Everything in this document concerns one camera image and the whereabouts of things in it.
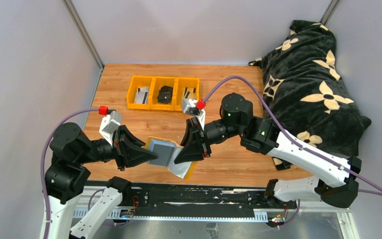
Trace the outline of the yellow leather card holder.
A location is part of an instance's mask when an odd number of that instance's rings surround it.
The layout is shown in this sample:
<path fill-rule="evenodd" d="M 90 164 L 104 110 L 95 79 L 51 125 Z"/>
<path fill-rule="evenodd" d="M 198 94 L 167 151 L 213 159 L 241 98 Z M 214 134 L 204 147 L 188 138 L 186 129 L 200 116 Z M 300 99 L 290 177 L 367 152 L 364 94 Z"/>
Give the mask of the yellow leather card holder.
<path fill-rule="evenodd" d="M 183 147 L 173 140 L 149 136 L 144 148 L 157 155 L 156 159 L 148 161 L 147 164 L 166 167 L 181 179 L 188 180 L 196 167 L 196 162 L 174 163 Z"/>

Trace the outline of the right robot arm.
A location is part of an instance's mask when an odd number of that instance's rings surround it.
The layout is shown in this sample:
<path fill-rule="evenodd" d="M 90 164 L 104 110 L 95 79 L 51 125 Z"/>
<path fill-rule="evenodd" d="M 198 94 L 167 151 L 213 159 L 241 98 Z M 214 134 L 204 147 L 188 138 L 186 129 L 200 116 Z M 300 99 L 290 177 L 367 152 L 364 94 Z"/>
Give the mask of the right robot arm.
<path fill-rule="evenodd" d="M 264 194 L 267 206 L 276 208 L 293 200 L 320 200 L 336 208 L 348 208 L 358 195 L 356 174 L 361 160 L 341 158 L 323 152 L 280 130 L 274 123 L 253 115 L 253 104 L 242 95 L 231 93 L 220 105 L 220 119 L 205 123 L 202 101 L 183 99 L 181 108 L 187 120 L 182 149 L 176 164 L 201 161 L 211 155 L 211 146 L 239 136 L 247 150 L 281 159 L 311 173 L 296 180 L 272 179 Z"/>

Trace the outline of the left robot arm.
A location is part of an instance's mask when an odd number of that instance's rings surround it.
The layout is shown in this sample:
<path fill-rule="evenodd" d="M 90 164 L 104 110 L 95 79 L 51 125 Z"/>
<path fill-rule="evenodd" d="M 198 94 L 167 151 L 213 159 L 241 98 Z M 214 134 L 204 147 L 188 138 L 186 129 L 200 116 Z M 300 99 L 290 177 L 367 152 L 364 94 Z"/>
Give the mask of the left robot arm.
<path fill-rule="evenodd" d="M 114 176 L 104 188 L 100 202 L 75 227 L 70 226 L 91 174 L 84 166 L 86 163 L 114 160 L 124 170 L 157 158 L 124 125 L 104 123 L 103 133 L 108 139 L 90 140 L 76 123 L 67 122 L 51 134 L 52 162 L 43 175 L 45 215 L 41 236 L 44 239 L 90 239 L 114 207 L 135 200 L 131 182 Z"/>

